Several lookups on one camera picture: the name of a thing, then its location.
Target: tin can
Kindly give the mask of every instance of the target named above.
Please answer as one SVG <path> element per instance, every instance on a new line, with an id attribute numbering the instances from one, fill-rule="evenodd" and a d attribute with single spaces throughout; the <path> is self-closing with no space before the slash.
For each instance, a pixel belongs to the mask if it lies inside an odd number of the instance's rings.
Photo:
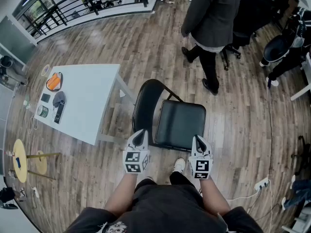
<path id="1" fill-rule="evenodd" d="M 43 105 L 40 105 L 37 110 L 37 114 L 41 117 L 46 118 L 48 116 L 49 109 Z"/>

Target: remote control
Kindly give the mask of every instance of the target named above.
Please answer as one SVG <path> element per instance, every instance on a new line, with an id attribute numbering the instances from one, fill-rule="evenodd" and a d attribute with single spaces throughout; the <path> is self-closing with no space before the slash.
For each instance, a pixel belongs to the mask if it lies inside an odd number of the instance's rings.
<path id="1" fill-rule="evenodd" d="M 62 117 L 64 107 L 65 107 L 64 104 L 60 104 L 58 106 L 58 109 L 57 109 L 57 112 L 56 112 L 56 116 L 55 116 L 55 119 L 54 119 L 54 122 L 56 122 L 57 124 L 59 124 L 59 122 L 60 122 L 60 118 Z"/>

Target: round yellow table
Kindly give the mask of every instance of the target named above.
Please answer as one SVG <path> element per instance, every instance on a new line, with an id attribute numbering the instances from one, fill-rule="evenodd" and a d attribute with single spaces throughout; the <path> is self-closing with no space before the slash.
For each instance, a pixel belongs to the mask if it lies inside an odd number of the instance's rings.
<path id="1" fill-rule="evenodd" d="M 48 176 L 43 175 L 47 171 L 47 160 L 45 157 L 51 156 L 51 155 L 60 155 L 60 153 L 43 154 L 42 151 L 38 151 L 36 155 L 26 155 L 25 148 L 24 148 L 22 141 L 20 139 L 17 139 L 16 142 L 14 143 L 13 155 L 14 155 L 13 156 L 14 170 L 15 170 L 17 178 L 19 179 L 20 182 L 22 182 L 22 183 L 26 182 L 27 173 L 32 173 L 32 174 L 37 175 L 37 176 L 41 176 L 44 178 L 55 180 L 53 178 L 50 178 Z M 27 169 L 27 159 L 29 159 L 29 158 L 37 158 L 38 159 L 36 161 L 36 167 L 38 169 L 38 172 L 41 174 L 31 172 Z"/>

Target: blue pants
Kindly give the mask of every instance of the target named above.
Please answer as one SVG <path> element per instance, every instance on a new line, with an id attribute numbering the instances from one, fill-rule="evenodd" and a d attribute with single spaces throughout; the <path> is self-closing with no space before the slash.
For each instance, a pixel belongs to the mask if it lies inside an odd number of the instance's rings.
<path id="1" fill-rule="evenodd" d="M 304 200 L 311 200 L 311 180 L 295 181 L 293 183 L 293 191 L 295 192 L 295 197 L 285 201 L 285 209 L 298 205 Z"/>

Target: wooden stool leg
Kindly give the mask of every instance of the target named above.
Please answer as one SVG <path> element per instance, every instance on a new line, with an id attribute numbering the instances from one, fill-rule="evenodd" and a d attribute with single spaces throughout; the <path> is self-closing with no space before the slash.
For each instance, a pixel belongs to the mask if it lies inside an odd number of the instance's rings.
<path id="1" fill-rule="evenodd" d="M 31 173 L 31 174 L 34 174 L 34 175 L 37 175 L 37 176 L 40 176 L 40 177 L 43 177 L 43 178 L 47 178 L 47 179 L 56 181 L 56 179 L 54 179 L 54 178 L 50 178 L 48 176 L 45 176 L 45 175 L 42 175 L 42 174 L 39 174 L 39 173 L 31 172 L 29 170 L 28 170 L 28 173 Z"/>
<path id="2" fill-rule="evenodd" d="M 61 153 L 45 153 L 45 154 L 34 154 L 34 155 L 26 155 L 27 159 L 31 158 L 40 158 L 40 157 L 47 157 L 52 155 L 60 155 Z"/>

